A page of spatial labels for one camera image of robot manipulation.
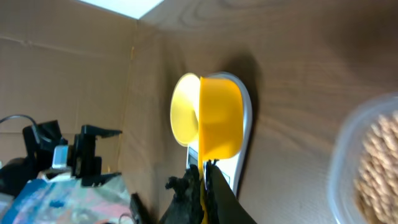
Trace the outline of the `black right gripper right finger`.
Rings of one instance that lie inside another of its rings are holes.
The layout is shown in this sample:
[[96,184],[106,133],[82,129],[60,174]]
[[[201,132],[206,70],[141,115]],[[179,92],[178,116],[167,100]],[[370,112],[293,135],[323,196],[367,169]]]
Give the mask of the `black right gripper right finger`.
[[216,165],[217,162],[209,160],[205,165],[205,205],[208,223],[256,224],[239,203]]

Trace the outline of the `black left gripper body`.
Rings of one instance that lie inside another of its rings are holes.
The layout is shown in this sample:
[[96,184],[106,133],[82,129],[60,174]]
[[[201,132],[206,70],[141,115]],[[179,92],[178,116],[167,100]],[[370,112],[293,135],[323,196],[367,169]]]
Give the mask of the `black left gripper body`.
[[76,178],[100,175],[102,158],[96,157],[96,137],[101,135],[99,127],[84,125],[75,135],[72,152],[72,176]]

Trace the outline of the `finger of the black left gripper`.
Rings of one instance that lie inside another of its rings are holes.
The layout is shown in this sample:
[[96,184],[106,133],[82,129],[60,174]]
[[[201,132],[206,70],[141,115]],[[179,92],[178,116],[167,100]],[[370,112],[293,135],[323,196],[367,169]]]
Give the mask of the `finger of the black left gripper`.
[[100,175],[86,176],[81,179],[81,186],[82,187],[99,187],[120,175],[121,175],[120,172],[115,172],[115,173],[111,173],[111,174],[100,174]]
[[101,138],[110,138],[113,136],[118,136],[118,135],[122,134],[123,132],[121,130],[104,129],[104,128],[99,128],[99,127],[87,124],[87,125],[83,125],[81,127],[81,133],[90,135],[90,136],[99,136]]

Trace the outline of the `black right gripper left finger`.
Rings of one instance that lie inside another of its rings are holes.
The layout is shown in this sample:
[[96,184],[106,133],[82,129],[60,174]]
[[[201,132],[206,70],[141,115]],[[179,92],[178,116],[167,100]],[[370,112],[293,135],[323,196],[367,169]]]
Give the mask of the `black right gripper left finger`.
[[174,190],[174,196],[159,223],[201,224],[204,210],[200,201],[200,187],[201,179],[196,165],[190,165],[183,177],[169,177],[165,188]]

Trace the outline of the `yellow plastic measuring scoop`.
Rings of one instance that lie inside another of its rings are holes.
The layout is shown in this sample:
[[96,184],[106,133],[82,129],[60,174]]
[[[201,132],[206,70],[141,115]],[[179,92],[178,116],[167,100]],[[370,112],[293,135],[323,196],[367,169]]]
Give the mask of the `yellow plastic measuring scoop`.
[[198,170],[203,163],[229,159],[243,142],[243,99],[235,82],[224,78],[200,78],[198,106]]

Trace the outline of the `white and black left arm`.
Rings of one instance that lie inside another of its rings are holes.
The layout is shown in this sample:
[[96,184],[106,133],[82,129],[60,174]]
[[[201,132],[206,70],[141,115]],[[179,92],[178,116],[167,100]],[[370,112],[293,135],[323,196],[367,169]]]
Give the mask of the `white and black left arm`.
[[26,126],[22,135],[27,156],[15,158],[1,168],[1,193],[17,197],[28,181],[46,170],[56,174],[70,171],[84,187],[103,185],[114,175],[101,173],[102,158],[95,153],[96,140],[121,133],[120,130],[83,125],[69,144],[56,120]]

